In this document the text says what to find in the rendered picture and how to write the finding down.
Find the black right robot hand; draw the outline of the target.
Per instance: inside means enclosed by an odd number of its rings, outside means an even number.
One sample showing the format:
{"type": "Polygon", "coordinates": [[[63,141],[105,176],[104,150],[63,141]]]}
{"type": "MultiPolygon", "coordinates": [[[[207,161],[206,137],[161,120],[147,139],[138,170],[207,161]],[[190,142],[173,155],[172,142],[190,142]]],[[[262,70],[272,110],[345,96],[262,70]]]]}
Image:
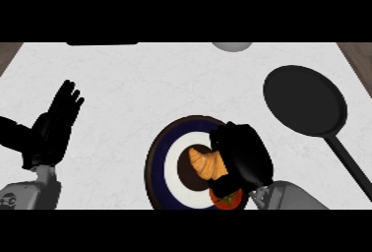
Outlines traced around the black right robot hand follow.
{"type": "Polygon", "coordinates": [[[274,183],[274,163],[260,136],[249,124],[229,122],[210,133],[229,174],[210,180],[213,192],[225,198],[238,189],[246,193],[274,183]]]}

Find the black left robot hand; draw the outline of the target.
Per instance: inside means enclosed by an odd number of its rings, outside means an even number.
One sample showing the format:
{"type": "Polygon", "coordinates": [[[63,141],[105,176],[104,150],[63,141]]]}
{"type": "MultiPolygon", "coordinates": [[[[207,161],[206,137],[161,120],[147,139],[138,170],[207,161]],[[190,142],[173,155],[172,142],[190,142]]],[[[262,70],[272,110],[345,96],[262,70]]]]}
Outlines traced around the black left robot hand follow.
{"type": "Polygon", "coordinates": [[[83,102],[76,84],[66,80],[33,127],[0,116],[0,145],[23,154],[26,170],[63,161],[83,102]]]}

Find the orange croissant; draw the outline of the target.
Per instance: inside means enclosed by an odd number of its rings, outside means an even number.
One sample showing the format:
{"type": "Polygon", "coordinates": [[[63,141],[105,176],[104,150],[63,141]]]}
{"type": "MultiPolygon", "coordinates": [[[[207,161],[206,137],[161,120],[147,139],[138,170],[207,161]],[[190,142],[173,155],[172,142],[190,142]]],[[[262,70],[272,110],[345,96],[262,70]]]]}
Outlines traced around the orange croissant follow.
{"type": "Polygon", "coordinates": [[[203,154],[194,148],[190,149],[191,165],[204,180],[219,180],[229,174],[221,152],[203,154]]]}

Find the blue and white plate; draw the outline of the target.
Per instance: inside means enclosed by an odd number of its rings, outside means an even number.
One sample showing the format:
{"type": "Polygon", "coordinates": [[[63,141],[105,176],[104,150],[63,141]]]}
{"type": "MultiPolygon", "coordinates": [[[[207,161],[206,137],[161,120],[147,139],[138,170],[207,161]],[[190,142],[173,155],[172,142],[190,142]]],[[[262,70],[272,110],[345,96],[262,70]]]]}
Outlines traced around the blue and white plate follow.
{"type": "Polygon", "coordinates": [[[225,122],[191,115],[173,121],[150,147],[144,180],[147,196],[157,210],[218,210],[209,181],[192,167],[190,149],[212,151],[210,132],[225,122]]]}

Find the black frying pan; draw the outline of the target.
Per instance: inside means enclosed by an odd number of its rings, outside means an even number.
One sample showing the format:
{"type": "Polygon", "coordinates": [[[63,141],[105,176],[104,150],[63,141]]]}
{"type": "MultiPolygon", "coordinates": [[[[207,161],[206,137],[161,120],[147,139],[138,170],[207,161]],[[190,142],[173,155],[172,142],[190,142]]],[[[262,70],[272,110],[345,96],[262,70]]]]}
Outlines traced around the black frying pan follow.
{"type": "Polygon", "coordinates": [[[265,79],[263,96],[281,123],[300,134],[325,139],[372,202],[372,182],[337,138],[347,121],[347,103],[330,78],[309,67],[281,66],[265,79]]]}

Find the red tomato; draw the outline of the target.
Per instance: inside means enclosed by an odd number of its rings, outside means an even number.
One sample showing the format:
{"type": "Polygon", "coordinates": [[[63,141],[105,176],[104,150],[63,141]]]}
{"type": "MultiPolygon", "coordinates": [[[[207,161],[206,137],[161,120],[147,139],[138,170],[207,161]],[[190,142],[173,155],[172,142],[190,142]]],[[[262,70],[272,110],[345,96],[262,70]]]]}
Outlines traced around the red tomato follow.
{"type": "Polygon", "coordinates": [[[223,198],[219,198],[215,194],[215,191],[210,191],[210,197],[212,197],[216,207],[221,210],[234,210],[241,203],[243,191],[237,190],[223,198]]]}

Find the grey round object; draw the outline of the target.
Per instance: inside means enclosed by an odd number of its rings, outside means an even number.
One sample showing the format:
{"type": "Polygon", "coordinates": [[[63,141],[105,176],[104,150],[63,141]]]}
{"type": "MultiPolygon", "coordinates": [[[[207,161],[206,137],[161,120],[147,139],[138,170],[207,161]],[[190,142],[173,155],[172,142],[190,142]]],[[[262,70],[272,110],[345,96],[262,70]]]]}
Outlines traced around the grey round object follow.
{"type": "Polygon", "coordinates": [[[252,46],[250,42],[215,42],[215,46],[226,52],[241,52],[252,46]]]}

